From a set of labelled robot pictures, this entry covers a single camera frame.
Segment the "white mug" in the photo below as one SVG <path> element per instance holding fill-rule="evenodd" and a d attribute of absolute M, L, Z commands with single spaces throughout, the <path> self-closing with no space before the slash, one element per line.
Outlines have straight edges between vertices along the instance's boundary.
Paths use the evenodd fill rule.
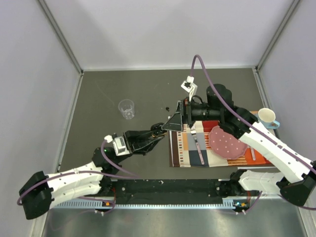
<path fill-rule="evenodd" d="M 280 127 L 280 123 L 276 121 L 276 114 L 273 112 L 273 110 L 262 108 L 258 111 L 256 117 L 264 125 L 264 127 L 268 129 L 277 129 Z"/>

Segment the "gray table surface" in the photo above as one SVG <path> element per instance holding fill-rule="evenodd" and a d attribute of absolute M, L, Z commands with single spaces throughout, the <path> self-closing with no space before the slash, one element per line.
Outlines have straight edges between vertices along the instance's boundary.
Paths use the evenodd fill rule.
<path fill-rule="evenodd" d="M 84 73 L 68 136 L 61 171 L 91 162 L 95 148 L 106 135 L 122 135 L 127 130 L 147 130 L 165 122 L 176 109 L 177 100 L 187 95 L 180 84 L 189 70 L 114 71 Z M 263 107 L 251 69 L 211 69 L 214 83 L 221 83 L 233 93 L 236 105 L 248 110 Z M 197 94 L 206 100 L 206 80 L 202 70 L 195 70 Z M 135 103 L 136 114 L 126 120 L 118 110 L 123 99 Z M 143 179 L 229 178 L 236 167 L 169 167 L 168 138 L 164 138 L 146 156 L 132 156 L 121 163 Z"/>
<path fill-rule="evenodd" d="M 225 210 L 114 210 L 82 214 L 53 209 L 42 237 L 306 237 L 298 208 L 283 200 L 259 200 L 247 215 Z M 59 231 L 52 231 L 51 226 Z"/>

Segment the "white bracket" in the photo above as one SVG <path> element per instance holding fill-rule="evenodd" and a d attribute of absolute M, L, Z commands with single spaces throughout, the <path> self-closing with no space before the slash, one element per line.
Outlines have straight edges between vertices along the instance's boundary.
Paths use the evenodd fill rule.
<path fill-rule="evenodd" d="M 277 182 L 281 181 L 284 175 L 279 173 L 262 173 L 247 170 L 244 172 L 239 183 L 246 191 L 258 190 L 267 193 L 280 194 Z"/>
<path fill-rule="evenodd" d="M 188 76 L 181 84 L 181 87 L 189 94 L 189 101 L 197 93 L 198 86 L 193 83 L 194 77 Z"/>
<path fill-rule="evenodd" d="M 130 154 L 123 137 L 114 138 L 113 147 L 117 156 Z"/>

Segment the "clear plastic cup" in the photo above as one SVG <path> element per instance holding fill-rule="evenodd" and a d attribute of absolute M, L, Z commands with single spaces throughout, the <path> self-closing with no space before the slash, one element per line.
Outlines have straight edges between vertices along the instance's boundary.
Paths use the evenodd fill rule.
<path fill-rule="evenodd" d="M 135 106 L 134 102 L 131 100 L 122 100 L 118 104 L 118 110 L 122 113 L 123 117 L 126 119 L 132 119 L 135 116 Z"/>

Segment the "blue mug handle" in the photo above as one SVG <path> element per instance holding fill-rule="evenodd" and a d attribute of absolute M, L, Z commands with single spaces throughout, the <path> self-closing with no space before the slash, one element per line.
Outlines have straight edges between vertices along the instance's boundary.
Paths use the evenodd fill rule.
<path fill-rule="evenodd" d="M 280 127 L 280 123 L 276 120 L 274 120 L 270 125 L 267 127 L 267 129 L 277 129 Z"/>

